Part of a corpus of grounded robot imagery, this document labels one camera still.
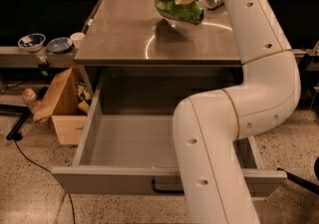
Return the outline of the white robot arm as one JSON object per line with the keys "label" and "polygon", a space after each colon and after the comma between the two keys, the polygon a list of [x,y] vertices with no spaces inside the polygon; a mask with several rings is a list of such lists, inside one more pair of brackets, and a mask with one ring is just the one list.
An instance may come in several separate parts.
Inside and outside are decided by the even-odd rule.
{"label": "white robot arm", "polygon": [[234,143],[291,116],[300,98],[299,71],[267,0],[224,4],[243,82],[181,101],[172,119],[173,144],[193,224],[259,224]]}

